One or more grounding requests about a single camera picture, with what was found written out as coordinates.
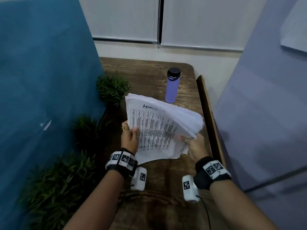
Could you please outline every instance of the white wall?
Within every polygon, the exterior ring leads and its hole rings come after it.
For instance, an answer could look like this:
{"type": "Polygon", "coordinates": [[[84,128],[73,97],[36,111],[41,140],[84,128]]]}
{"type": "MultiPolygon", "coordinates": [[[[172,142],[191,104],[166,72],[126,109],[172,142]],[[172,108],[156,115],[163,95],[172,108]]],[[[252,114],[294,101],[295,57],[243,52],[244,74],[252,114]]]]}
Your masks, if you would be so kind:
{"type": "Polygon", "coordinates": [[[95,41],[101,57],[169,61],[194,67],[195,78],[203,75],[213,110],[240,58],[240,52],[185,48],[157,48],[155,44],[95,41]]]}

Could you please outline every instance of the black bottle cap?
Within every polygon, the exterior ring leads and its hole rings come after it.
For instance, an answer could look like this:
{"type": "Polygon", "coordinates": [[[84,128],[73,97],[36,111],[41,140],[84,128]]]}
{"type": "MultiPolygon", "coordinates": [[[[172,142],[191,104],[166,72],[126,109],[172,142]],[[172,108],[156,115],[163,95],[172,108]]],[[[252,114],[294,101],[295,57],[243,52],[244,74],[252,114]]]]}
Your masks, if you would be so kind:
{"type": "Polygon", "coordinates": [[[181,70],[179,68],[173,67],[169,68],[167,71],[167,76],[174,79],[174,78],[179,78],[181,74],[181,70]]]}

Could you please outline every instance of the white sensor device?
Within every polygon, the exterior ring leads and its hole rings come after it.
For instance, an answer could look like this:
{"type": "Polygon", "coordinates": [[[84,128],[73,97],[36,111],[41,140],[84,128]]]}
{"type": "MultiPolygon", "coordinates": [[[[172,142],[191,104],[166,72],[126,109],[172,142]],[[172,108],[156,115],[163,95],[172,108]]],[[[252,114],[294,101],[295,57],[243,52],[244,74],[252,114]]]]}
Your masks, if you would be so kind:
{"type": "Polygon", "coordinates": [[[130,189],[143,191],[145,189],[146,177],[147,170],[143,167],[137,167],[134,176],[131,179],[132,186],[130,189]]]}
{"type": "Polygon", "coordinates": [[[186,175],[182,177],[182,189],[183,196],[187,202],[195,203],[200,200],[198,188],[193,182],[193,177],[191,175],[186,175]]]}

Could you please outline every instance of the wooden tabletop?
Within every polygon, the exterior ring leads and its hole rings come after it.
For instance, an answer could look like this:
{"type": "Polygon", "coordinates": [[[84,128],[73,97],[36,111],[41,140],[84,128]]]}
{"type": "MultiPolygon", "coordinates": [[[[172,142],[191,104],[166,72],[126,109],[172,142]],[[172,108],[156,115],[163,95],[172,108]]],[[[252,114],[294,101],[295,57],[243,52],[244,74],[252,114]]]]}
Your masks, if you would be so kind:
{"type": "MultiPolygon", "coordinates": [[[[185,63],[100,58],[105,71],[118,71],[131,84],[130,93],[153,97],[164,101],[167,70],[171,67],[181,69],[181,79],[175,105],[188,108],[203,116],[194,69],[185,63]]],[[[120,114],[113,113],[118,119],[114,123],[114,137],[106,147],[101,160],[106,162],[110,154],[120,147],[121,122],[127,119],[125,103],[120,114]]],[[[207,131],[206,149],[210,152],[207,131]]],[[[187,203],[183,198],[182,177],[195,174],[195,163],[190,156],[182,154],[179,159],[164,159],[141,165],[147,169],[145,190],[128,190],[110,229],[209,229],[208,218],[201,202],[187,203]]],[[[123,193],[130,185],[125,181],[123,193]]],[[[212,229],[228,229],[224,219],[208,191],[202,190],[209,211],[212,229]]]]}

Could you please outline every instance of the blue panel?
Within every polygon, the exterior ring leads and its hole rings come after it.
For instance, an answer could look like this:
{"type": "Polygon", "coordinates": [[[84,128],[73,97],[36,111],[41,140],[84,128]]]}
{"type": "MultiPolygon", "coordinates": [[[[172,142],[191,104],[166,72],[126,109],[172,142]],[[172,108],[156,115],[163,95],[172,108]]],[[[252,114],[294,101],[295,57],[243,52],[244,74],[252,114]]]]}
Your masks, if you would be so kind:
{"type": "Polygon", "coordinates": [[[71,150],[72,122],[104,113],[101,74],[79,0],[0,3],[0,229],[21,228],[29,170],[71,150]]]}
{"type": "MultiPolygon", "coordinates": [[[[297,0],[268,0],[214,113],[242,189],[307,164],[307,53],[280,45],[297,0]]],[[[251,194],[280,229],[307,225],[307,173],[251,194]]]]}

